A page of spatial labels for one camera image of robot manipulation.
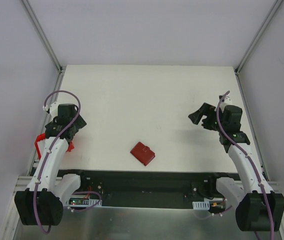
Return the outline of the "left aluminium frame post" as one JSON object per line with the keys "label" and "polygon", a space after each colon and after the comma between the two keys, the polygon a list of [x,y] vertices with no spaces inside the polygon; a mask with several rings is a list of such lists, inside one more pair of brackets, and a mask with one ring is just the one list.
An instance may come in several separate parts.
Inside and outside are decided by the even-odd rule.
{"label": "left aluminium frame post", "polygon": [[48,54],[51,62],[53,63],[54,67],[56,68],[56,70],[59,73],[62,73],[64,70],[64,67],[61,65],[60,61],[58,60],[58,57],[49,41],[49,39],[47,38],[47,35],[45,34],[41,23],[30,3],[29,0],[20,0],[20,3],[24,9],[24,11],[26,12],[39,40],[41,41],[46,53]]}

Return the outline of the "aluminium frame post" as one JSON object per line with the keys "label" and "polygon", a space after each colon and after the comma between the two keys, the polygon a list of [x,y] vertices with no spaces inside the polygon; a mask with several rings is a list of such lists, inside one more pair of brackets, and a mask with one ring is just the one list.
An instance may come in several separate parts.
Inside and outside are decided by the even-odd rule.
{"label": "aluminium frame post", "polygon": [[250,44],[248,45],[244,55],[242,56],[239,64],[234,69],[235,75],[238,76],[239,73],[244,68],[246,62],[249,60],[249,57],[253,53],[254,49],[258,45],[260,39],[264,35],[264,32],[267,30],[269,25],[271,24],[272,20],[276,16],[277,12],[280,10],[280,7],[283,5],[284,0],[275,0],[272,4],[270,10],[268,11],[266,17],[262,21],[260,27],[258,28],[257,32],[255,33],[254,37],[252,38]]}
{"label": "aluminium frame post", "polygon": [[56,70],[59,73],[62,73],[64,70],[64,67],[61,65],[60,61],[58,60],[58,57],[49,41],[49,39],[47,38],[47,35],[45,34],[41,23],[30,3],[29,0],[20,0],[20,3],[24,9],[24,11],[26,12],[39,40],[41,41],[46,53],[48,54],[51,62],[53,63],[54,67],[56,68]]}

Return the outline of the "red leather card holder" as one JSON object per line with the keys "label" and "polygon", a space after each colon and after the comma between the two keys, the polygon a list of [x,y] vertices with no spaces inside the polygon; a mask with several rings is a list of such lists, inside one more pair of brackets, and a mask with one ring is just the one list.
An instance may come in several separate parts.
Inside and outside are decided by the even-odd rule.
{"label": "red leather card holder", "polygon": [[144,166],[147,166],[156,157],[156,154],[140,141],[131,149],[130,153]]}

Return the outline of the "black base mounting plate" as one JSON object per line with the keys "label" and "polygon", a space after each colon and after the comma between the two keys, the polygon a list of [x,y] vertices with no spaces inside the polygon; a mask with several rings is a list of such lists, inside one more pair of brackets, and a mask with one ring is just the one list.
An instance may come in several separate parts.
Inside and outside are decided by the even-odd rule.
{"label": "black base mounting plate", "polygon": [[192,209],[194,202],[220,199],[218,178],[236,181],[236,173],[59,170],[58,177],[80,176],[79,191],[92,190],[104,207]]}

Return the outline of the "right aluminium frame post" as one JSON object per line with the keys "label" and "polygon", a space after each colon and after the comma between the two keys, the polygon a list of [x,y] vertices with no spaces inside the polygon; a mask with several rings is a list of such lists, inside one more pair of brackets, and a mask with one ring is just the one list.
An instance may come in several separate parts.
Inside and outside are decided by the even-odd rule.
{"label": "right aluminium frame post", "polygon": [[242,56],[239,64],[234,69],[235,75],[238,76],[239,73],[244,68],[246,62],[249,60],[249,57],[253,53],[254,49],[258,45],[260,39],[264,35],[264,32],[267,30],[269,25],[271,24],[272,20],[276,16],[277,12],[280,10],[280,7],[283,5],[284,0],[275,0],[272,4],[270,10],[268,11],[266,17],[262,21],[260,27],[258,28],[257,32],[255,33],[254,37],[252,38],[250,44],[248,45],[244,55]]}

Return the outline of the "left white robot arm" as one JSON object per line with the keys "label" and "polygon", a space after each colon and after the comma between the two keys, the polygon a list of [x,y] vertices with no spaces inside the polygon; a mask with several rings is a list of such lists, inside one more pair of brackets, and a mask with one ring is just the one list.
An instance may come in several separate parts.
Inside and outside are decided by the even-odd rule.
{"label": "left white robot arm", "polygon": [[20,220],[25,226],[57,226],[73,192],[87,191],[88,183],[77,174],[67,174],[57,183],[58,171],[75,134],[86,126],[75,104],[51,105],[52,121],[45,126],[44,149],[39,164],[25,190],[14,197]]}

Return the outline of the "red plastic bin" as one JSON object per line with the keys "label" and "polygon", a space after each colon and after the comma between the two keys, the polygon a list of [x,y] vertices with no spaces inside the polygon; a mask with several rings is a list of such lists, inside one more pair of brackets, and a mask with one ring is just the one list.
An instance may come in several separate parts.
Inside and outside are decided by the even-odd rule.
{"label": "red plastic bin", "polygon": [[[35,146],[35,150],[36,150],[36,153],[37,153],[37,159],[38,160],[40,160],[41,157],[42,157],[42,152],[43,152],[44,147],[45,147],[45,139],[46,139],[45,133],[38,135],[35,139],[34,146]],[[71,141],[69,146],[68,146],[67,152],[71,152],[74,148],[75,148],[75,146],[74,146],[73,142]]]}

